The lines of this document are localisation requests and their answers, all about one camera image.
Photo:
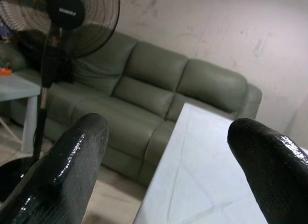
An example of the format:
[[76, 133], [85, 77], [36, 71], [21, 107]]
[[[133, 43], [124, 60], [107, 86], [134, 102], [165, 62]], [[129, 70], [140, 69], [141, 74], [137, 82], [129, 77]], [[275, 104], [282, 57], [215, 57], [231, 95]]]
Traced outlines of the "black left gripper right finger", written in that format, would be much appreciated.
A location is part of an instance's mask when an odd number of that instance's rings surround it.
[[308, 155], [287, 135], [249, 118], [234, 120], [227, 142], [269, 224], [308, 222]]

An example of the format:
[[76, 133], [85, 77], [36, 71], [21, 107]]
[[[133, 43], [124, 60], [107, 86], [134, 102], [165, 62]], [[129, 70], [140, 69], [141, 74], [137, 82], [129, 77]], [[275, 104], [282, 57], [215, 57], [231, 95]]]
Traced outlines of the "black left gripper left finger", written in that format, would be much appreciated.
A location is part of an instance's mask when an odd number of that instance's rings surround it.
[[89, 113], [66, 130], [39, 160], [25, 157], [2, 165], [1, 223], [81, 223], [108, 135], [106, 119]]

